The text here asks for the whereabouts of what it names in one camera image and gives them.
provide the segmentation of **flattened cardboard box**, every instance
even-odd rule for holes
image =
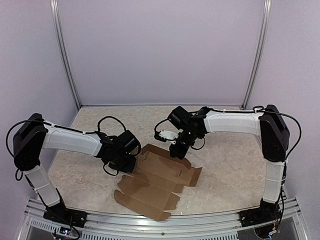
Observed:
[[[123,175],[114,191],[117,203],[156,221],[170,217],[177,208],[184,186],[195,187],[202,167],[194,168],[186,159],[170,157],[170,152],[147,144],[137,156],[130,175]]]

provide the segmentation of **table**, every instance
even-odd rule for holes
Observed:
[[[170,143],[154,139],[154,126],[168,117],[175,106],[83,107],[72,127],[94,131],[97,122],[111,115],[120,119],[141,142],[169,149]],[[188,111],[199,106],[186,106]],[[177,130],[169,123],[159,129]],[[119,135],[122,127],[112,119],[101,124],[107,135]],[[258,206],[263,194],[265,160],[253,135],[219,132],[206,135],[199,151],[189,150],[186,158],[194,167],[203,167],[196,187],[185,187],[173,215],[206,214]],[[116,214],[136,214],[115,202],[113,192],[122,174],[107,175],[100,159],[77,152],[59,150],[49,177],[67,207]]]

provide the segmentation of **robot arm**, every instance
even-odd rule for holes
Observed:
[[[13,137],[14,164],[48,208],[43,217],[60,223],[69,223],[73,219],[72,225],[82,228],[87,213],[66,208],[40,163],[41,150],[84,153],[100,158],[111,169],[127,173],[135,167],[136,158],[129,153],[136,147],[141,149],[139,141],[129,130],[119,136],[107,136],[100,131],[84,132],[54,125],[39,113],[33,114]]]
[[[261,138],[262,153],[266,161],[265,187],[260,202],[259,217],[254,209],[243,213],[244,227],[273,220],[268,217],[277,214],[279,196],[286,179],[290,132],[274,105],[267,106],[268,111],[225,111],[203,107],[197,112],[187,112],[181,106],[175,108],[168,120],[182,132],[156,131],[154,137],[165,142],[174,140],[169,147],[170,156],[183,159],[196,139],[202,139],[207,133],[234,132],[253,134]]]

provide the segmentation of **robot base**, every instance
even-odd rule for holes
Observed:
[[[74,227],[84,228],[87,220],[87,215],[88,213],[86,213],[85,211],[65,208],[63,210],[63,218],[57,217],[57,215],[53,214],[50,210],[46,210],[44,212],[43,218],[60,224],[70,223],[70,225]]]
[[[251,208],[239,212],[241,226],[248,227],[252,225],[258,225],[267,223],[270,221],[279,220],[281,218],[280,207],[277,204],[275,211],[270,211],[268,208]]]
[[[59,194],[60,202],[56,205],[47,207],[44,211],[43,218],[51,220],[60,224],[67,224],[70,226],[84,228],[87,221],[87,215],[85,211],[66,208],[65,202],[60,195],[58,189],[56,191]]]

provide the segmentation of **white wall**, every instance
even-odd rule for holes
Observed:
[[[241,105],[263,0],[59,0],[84,105]]]
[[[25,180],[15,180],[16,167],[5,147],[8,129],[35,112],[68,126],[77,110],[60,58],[50,1],[1,0],[0,33],[0,239],[9,240],[32,191]],[[41,154],[46,169],[54,154]]]
[[[302,140],[289,157],[285,188],[297,198],[313,240],[320,239],[320,1],[273,0],[250,107],[274,104],[296,117]],[[285,119],[291,146],[295,123]]]

